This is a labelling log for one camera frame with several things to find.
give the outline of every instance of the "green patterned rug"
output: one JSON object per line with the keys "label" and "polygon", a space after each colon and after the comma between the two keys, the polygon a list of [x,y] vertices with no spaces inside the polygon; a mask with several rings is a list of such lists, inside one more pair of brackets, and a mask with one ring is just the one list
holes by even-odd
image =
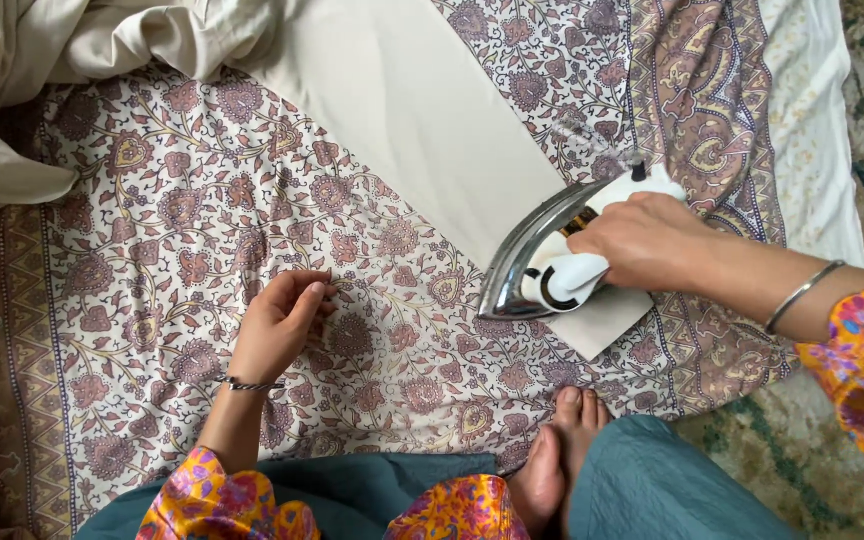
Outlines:
{"label": "green patterned rug", "polygon": [[[842,1],[852,74],[844,91],[864,236],[864,0]],[[676,423],[767,507],[811,538],[864,538],[864,455],[809,374]]]}

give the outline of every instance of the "bangle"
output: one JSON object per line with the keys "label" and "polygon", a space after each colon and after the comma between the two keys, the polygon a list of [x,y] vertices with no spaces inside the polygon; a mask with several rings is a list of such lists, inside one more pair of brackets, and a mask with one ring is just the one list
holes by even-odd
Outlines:
{"label": "bangle", "polygon": [[220,374],[212,379],[216,383],[228,383],[229,390],[279,390],[285,388],[285,384],[281,382],[273,382],[271,384],[246,384],[235,380],[234,376],[226,376]]}
{"label": "bangle", "polygon": [[774,326],[776,325],[777,322],[779,322],[779,319],[781,319],[782,316],[786,314],[788,309],[791,308],[793,304],[798,302],[798,300],[800,298],[805,296],[806,293],[809,292],[809,290],[815,286],[815,284],[818,284],[826,276],[832,274],[836,268],[839,268],[839,267],[845,266],[845,265],[846,265],[845,260],[841,260],[841,259],[834,260],[834,261],[830,262],[829,264],[826,264],[825,267],[822,268],[822,270],[819,270],[818,272],[816,272],[814,276],[811,276],[810,279],[808,281],[806,281],[805,283],[803,283],[799,288],[795,289],[795,292],[790,294],[789,297],[785,299],[785,301],[780,303],[778,305],[778,307],[775,308],[775,311],[772,313],[772,316],[769,317],[769,321],[767,323],[765,323],[765,334],[768,334],[769,336],[774,336],[775,335]]}

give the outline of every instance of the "teal pants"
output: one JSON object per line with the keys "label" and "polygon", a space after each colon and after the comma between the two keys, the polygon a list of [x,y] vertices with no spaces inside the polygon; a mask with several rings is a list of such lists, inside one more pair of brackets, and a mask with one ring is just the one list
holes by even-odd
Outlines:
{"label": "teal pants", "polygon": [[[322,536],[381,538],[389,522],[439,482],[494,474],[490,455],[352,454],[267,461],[280,502],[302,501]],[[133,539],[163,481],[117,497],[85,522],[76,540]],[[572,492],[569,535],[580,539],[800,538],[725,471],[651,416],[607,425]]]}

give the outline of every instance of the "rug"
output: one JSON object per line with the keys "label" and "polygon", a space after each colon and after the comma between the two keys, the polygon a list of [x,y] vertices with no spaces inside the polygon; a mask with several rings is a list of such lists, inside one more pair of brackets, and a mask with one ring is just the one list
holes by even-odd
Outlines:
{"label": "rug", "polygon": [[[842,11],[852,60],[844,92],[864,236],[864,0],[843,0]],[[864,538],[864,455],[838,428],[809,374],[675,427],[810,537]]]}

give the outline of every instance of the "vintage iron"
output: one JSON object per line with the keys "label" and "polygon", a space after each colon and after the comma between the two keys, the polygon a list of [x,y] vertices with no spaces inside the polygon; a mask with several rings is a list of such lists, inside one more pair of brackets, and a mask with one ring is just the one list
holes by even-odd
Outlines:
{"label": "vintage iron", "polygon": [[[575,126],[558,126],[572,137]],[[613,180],[575,183],[543,202],[502,242],[486,272],[478,316],[497,321],[537,319],[577,310],[598,289],[609,270],[605,257],[573,253],[567,239],[583,231],[606,205],[633,193],[667,193],[685,202],[686,191],[672,181],[666,167],[646,173],[637,154],[630,170]]]}

